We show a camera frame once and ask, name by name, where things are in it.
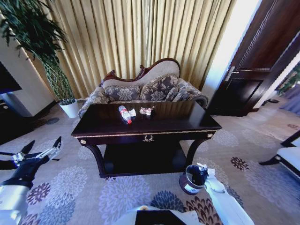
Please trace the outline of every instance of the table leg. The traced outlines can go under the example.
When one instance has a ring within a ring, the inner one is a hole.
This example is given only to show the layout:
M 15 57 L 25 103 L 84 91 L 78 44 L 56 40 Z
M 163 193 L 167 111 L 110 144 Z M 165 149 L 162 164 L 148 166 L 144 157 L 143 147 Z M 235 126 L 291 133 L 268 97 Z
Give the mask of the table leg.
M 99 176 L 104 177 L 105 175 L 105 169 L 104 169 L 104 160 L 101 154 L 100 149 L 96 145 L 85 145 L 91 152 L 94 154 L 94 157 L 96 159 L 98 170 L 99 170 Z
M 194 140 L 194 142 L 191 144 L 191 146 L 189 147 L 188 149 L 188 152 L 187 152 L 187 159 L 186 159 L 186 167 L 188 165 L 191 165 L 193 163 L 193 158 L 194 158 L 194 155 L 195 155 L 195 152 L 197 150 L 197 148 L 199 147 L 199 145 L 206 141 L 207 139 L 196 139 Z

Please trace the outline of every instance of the wooden door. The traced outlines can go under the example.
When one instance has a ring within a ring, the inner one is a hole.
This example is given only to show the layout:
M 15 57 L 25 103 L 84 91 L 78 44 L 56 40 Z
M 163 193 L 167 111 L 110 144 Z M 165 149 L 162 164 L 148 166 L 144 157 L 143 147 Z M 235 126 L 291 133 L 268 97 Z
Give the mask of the wooden door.
M 247 115 L 300 50 L 300 0 L 262 0 L 209 111 Z

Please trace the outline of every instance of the potted plant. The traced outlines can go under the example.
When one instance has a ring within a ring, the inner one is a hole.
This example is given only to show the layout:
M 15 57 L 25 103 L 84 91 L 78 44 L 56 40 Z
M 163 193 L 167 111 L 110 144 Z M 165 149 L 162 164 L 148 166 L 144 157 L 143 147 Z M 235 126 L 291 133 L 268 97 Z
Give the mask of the potted plant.
M 56 22 L 49 20 L 43 8 L 50 8 L 39 0 L 0 0 L 4 19 L 0 23 L 2 37 L 7 45 L 11 38 L 17 40 L 17 50 L 24 48 L 41 60 L 48 82 L 61 108 L 71 118 L 77 116 L 78 104 L 70 83 L 60 68 L 56 51 L 62 51 L 58 41 L 66 42 L 65 32 Z

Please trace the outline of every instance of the drawer handle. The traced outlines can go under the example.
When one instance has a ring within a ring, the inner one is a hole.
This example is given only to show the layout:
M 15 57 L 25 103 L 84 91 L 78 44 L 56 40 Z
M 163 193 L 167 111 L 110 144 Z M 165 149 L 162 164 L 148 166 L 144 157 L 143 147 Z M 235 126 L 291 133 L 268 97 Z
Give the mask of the drawer handle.
M 153 136 L 150 135 L 150 139 L 147 138 L 148 135 L 145 135 L 145 139 L 143 140 L 143 142 L 152 142 L 153 140 Z

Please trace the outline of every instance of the chair leg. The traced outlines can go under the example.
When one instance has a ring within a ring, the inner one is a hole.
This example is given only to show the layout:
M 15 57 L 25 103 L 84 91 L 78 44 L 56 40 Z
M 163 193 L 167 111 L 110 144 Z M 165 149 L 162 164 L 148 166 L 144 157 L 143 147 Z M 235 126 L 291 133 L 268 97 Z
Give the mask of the chair leg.
M 270 160 L 266 161 L 266 162 L 260 162 L 260 165 L 274 165 L 279 163 L 280 161 L 280 156 L 279 155 L 275 155 L 273 158 L 271 158 Z

